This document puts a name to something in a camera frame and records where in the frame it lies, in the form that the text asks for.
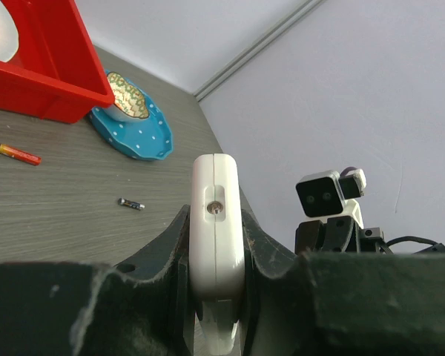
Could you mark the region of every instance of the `scalloped blue plate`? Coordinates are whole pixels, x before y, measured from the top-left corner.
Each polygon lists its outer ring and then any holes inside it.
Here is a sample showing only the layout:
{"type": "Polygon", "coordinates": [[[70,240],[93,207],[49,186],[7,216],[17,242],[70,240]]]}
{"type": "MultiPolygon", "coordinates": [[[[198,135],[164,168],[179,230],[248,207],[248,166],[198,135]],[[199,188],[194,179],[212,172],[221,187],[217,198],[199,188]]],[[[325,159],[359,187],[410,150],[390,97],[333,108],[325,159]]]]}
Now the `scalloped blue plate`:
{"type": "MultiPolygon", "coordinates": [[[[125,78],[130,84],[139,88],[125,78]]],[[[145,161],[165,159],[173,152],[173,134],[165,115],[142,89],[150,116],[142,122],[120,122],[112,119],[101,108],[89,113],[97,132],[116,150],[126,156],[145,161]]]]}

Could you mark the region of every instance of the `white wall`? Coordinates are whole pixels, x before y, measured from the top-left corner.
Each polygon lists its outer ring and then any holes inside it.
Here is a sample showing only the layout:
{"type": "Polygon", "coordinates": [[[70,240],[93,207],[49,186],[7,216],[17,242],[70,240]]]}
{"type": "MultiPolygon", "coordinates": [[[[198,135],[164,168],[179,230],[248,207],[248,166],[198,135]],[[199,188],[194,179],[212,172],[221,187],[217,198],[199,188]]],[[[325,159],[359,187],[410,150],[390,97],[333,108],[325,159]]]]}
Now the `white wall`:
{"type": "Polygon", "coordinates": [[[327,0],[202,109],[287,247],[303,219],[295,183],[349,165],[367,175],[366,227],[445,243],[445,0],[327,0]]]}
{"type": "Polygon", "coordinates": [[[193,93],[303,0],[76,0],[94,44],[193,93]]]}

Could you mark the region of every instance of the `gray wood surface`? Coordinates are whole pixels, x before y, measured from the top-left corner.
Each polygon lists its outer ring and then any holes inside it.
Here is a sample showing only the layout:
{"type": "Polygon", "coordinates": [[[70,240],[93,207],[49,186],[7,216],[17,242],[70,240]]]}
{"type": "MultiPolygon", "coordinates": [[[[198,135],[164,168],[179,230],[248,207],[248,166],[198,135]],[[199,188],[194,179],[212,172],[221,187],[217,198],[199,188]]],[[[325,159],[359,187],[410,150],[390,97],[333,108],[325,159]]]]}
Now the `gray wood surface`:
{"type": "MultiPolygon", "coordinates": [[[[140,162],[114,150],[87,119],[66,125],[0,111],[0,143],[42,158],[34,167],[0,154],[0,261],[118,263],[190,202],[193,161],[220,152],[192,95],[98,53],[104,67],[153,98],[174,133],[174,152],[162,162],[140,162]],[[120,197],[145,209],[119,206],[120,197]]],[[[242,206],[248,208],[245,199],[242,206]]],[[[199,328],[195,336],[195,354],[206,355],[199,328]]]]}

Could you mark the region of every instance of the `camera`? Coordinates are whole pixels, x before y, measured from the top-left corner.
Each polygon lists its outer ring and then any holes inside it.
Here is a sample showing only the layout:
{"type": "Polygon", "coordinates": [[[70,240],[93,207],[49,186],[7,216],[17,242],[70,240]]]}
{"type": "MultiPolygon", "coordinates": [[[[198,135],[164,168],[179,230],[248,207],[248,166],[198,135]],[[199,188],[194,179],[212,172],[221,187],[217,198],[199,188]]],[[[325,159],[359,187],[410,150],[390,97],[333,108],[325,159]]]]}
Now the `camera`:
{"type": "Polygon", "coordinates": [[[326,171],[311,174],[295,186],[307,217],[341,214],[346,206],[340,185],[340,174],[326,171]]]}

